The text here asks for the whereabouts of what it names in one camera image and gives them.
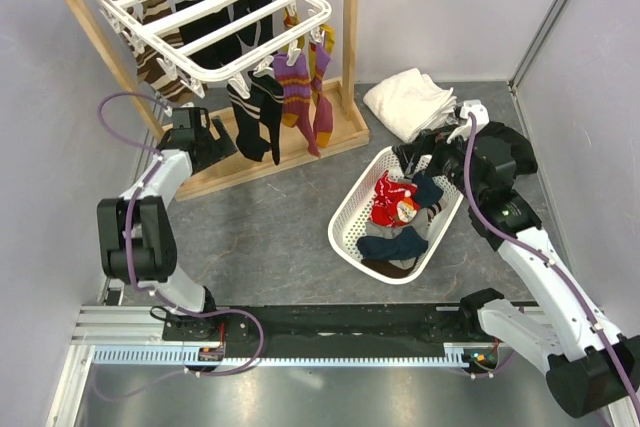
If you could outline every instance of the white towel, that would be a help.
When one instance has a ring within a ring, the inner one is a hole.
[[[422,129],[435,129],[453,112],[453,89],[443,90],[418,69],[383,80],[364,96],[364,103],[387,129],[411,142]]]

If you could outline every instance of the laundry basket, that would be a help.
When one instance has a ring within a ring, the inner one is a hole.
[[[430,155],[423,156],[418,163],[418,169],[424,169],[430,160]],[[441,213],[435,216],[429,225],[427,234],[429,249],[418,258],[415,267],[406,277],[392,278],[382,275],[360,262],[362,255],[356,247],[356,241],[366,235],[365,224],[369,220],[373,207],[374,188],[378,179],[386,170],[389,171],[391,179],[398,180],[403,177],[400,162],[398,162],[398,158],[392,152],[391,147],[382,150],[373,159],[367,170],[360,176],[356,185],[353,186],[342,204],[340,204],[340,207],[338,207],[337,212],[329,223],[329,242],[331,242],[331,247],[340,257],[365,274],[387,284],[407,284],[415,280],[427,266],[429,259],[431,259],[431,256],[438,248],[438,244],[440,244],[440,240],[442,240],[449,228],[453,216],[458,211],[463,196],[445,177],[435,177],[433,180],[443,190],[443,195],[448,205]]]

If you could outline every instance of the purple sock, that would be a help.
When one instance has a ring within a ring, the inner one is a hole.
[[[282,123],[287,127],[298,127],[309,143],[309,153],[320,157],[320,151],[309,122],[311,86],[309,85],[309,72],[304,54],[300,53],[292,66],[287,65],[287,54],[277,54],[273,59],[273,72],[284,90]]]

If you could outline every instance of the cable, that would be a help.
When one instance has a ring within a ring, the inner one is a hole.
[[[131,199],[129,199],[129,204],[127,205],[127,211],[125,214],[124,240],[125,240],[125,253],[127,258],[127,273],[129,275],[129,282],[131,283],[133,290],[135,290],[136,292],[139,292],[139,293],[148,292],[149,295],[155,296],[156,298],[158,298],[162,303],[168,306],[171,310],[180,312],[184,315],[188,315],[198,319],[204,319],[204,318],[219,317],[222,315],[235,314],[235,315],[243,315],[248,319],[250,319],[258,328],[258,334],[260,337],[258,341],[258,348],[256,349],[253,356],[244,364],[238,367],[234,367],[233,369],[223,370],[220,372],[206,372],[206,373],[198,372],[196,375],[207,376],[207,377],[222,377],[227,375],[239,374],[240,372],[245,372],[246,370],[249,370],[250,368],[253,367],[252,364],[258,359],[258,357],[260,356],[264,348],[264,329],[262,328],[262,324],[260,323],[260,321],[253,314],[241,309],[225,309],[225,310],[218,310],[214,312],[193,312],[187,309],[183,309],[182,307],[174,304],[172,301],[170,301],[165,296],[163,296],[160,292],[156,291],[153,287],[140,287],[138,285],[138,280],[135,273],[135,265],[133,261],[133,240],[132,240],[133,210],[134,210],[136,200],[138,200],[138,197],[142,193],[142,190],[149,183],[149,181],[153,178],[153,176],[156,174],[156,172],[162,165],[163,157],[162,157],[162,152],[160,152],[158,149],[127,139],[123,135],[120,135],[118,132],[116,132],[107,123],[107,121],[104,118],[104,112],[103,112],[104,107],[108,102],[118,97],[139,97],[142,99],[149,100],[151,102],[157,102],[157,100],[151,96],[148,96],[145,94],[139,94],[137,92],[119,92],[106,97],[104,100],[102,100],[102,102],[100,102],[100,105],[98,106],[98,119],[100,120],[100,124],[102,125],[102,127],[104,127],[104,129],[107,132],[109,132],[113,137],[120,140],[121,142],[124,142],[127,145],[148,150],[155,154],[154,163],[152,167],[149,169],[149,171],[147,172],[147,174],[142,178],[140,183],[138,183],[136,189],[133,191],[133,194],[131,195]]]
[[[640,400],[638,399],[638,396],[636,395],[633,385],[631,384],[631,380],[629,379],[629,376],[625,372],[624,367],[620,362],[620,358],[618,357],[615,350],[613,349],[611,342],[609,342],[609,339],[607,338],[605,333],[602,331],[602,328],[598,325],[598,319],[596,318],[594,313],[591,311],[589,304],[587,304],[587,301],[580,293],[580,290],[575,286],[575,284],[569,278],[569,276],[560,267],[558,267],[555,260],[547,257],[542,252],[538,252],[538,250],[531,247],[530,245],[514,237],[511,237],[508,234],[505,234],[504,232],[496,228],[493,224],[491,224],[484,217],[484,215],[482,215],[482,212],[480,212],[480,208],[478,207],[478,204],[476,203],[476,199],[473,195],[473,190],[471,190],[471,157],[473,156],[473,146],[476,140],[478,123],[475,115],[472,112],[469,112],[469,118],[471,119],[471,133],[469,134],[469,141],[467,142],[467,151],[464,158],[464,188],[466,192],[466,197],[469,200],[469,205],[471,206],[471,210],[473,210],[473,213],[478,218],[478,220],[480,220],[482,225],[484,225],[491,233],[493,233],[494,235],[496,235],[497,237],[503,240],[506,240],[507,242],[511,242],[513,245],[520,247],[521,249],[526,250],[532,255],[535,255],[544,264],[546,264],[549,268],[551,268],[553,272],[555,272],[563,280],[563,282],[567,285],[571,293],[574,295],[574,297],[580,304],[580,307],[582,307],[582,310],[584,311],[587,317],[587,320],[591,322],[596,334],[600,338],[600,341],[604,345],[605,350],[609,354],[609,357],[611,358],[611,361],[613,362],[613,365],[615,366],[616,371],[620,376],[620,380],[622,380],[622,384],[624,385],[624,388],[627,391],[627,394],[629,394],[629,398],[631,399],[631,403],[633,404],[636,417],[638,418],[638,420],[640,420]]]
[[[91,390],[93,391],[94,394],[96,394],[96,396],[100,400],[104,402],[109,402],[109,403],[123,402],[127,399],[130,399],[131,397],[134,397],[138,394],[141,394],[142,392],[149,390],[151,387],[154,387],[159,383],[164,382],[167,379],[171,379],[181,374],[184,374],[184,370],[173,370],[167,374],[161,375],[157,379],[153,380],[152,382],[149,382],[146,385],[143,385],[142,387],[138,387],[137,389],[132,390],[127,394],[119,395],[117,397],[111,397],[109,395],[103,394],[102,392],[100,392],[100,390],[98,390],[98,385],[96,382],[97,375],[95,372],[93,372],[92,378],[91,378]]]

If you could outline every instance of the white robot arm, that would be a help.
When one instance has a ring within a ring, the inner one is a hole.
[[[628,394],[635,406],[640,336],[627,339],[597,308],[557,255],[538,216],[513,189],[518,175],[537,171],[531,144],[513,129],[489,122],[479,101],[465,102],[457,116],[462,125],[424,132],[394,152],[405,173],[420,156],[432,154],[426,173],[446,176],[465,193],[472,225],[524,281],[553,330],[493,289],[461,300],[469,328],[501,339],[531,362],[573,417]]]
[[[431,154],[426,173],[446,176],[471,196],[474,228],[523,279],[553,330],[522,314],[493,289],[461,300],[468,328],[501,339],[531,362],[573,417],[635,391],[640,385],[640,336],[624,337],[589,299],[556,254],[540,219],[513,190],[518,175],[537,170],[531,145],[513,129],[489,122],[479,101],[465,102],[457,115],[466,123],[425,131],[412,144],[394,147],[394,152],[406,173],[420,156]],[[213,139],[204,109],[175,109],[173,117],[174,128],[159,144],[161,154],[147,172],[120,197],[98,205],[102,266],[109,278],[186,311],[211,312],[216,310],[211,293],[178,265],[166,208],[185,180],[234,153],[235,146],[215,120],[220,140]],[[468,142],[480,129],[475,145]],[[127,225],[130,207],[133,221]],[[133,242],[131,262],[127,237]],[[621,369],[626,375],[620,375]]]
[[[149,168],[116,199],[98,204],[98,232],[102,268],[107,277],[120,279],[139,291],[158,295],[189,312],[215,310],[211,293],[180,268],[167,207],[178,188],[193,174],[236,152],[222,122],[214,118],[215,140],[205,109],[173,109],[173,127],[158,144]],[[126,211],[133,202],[133,219]],[[135,278],[131,278],[126,252],[132,238]]]

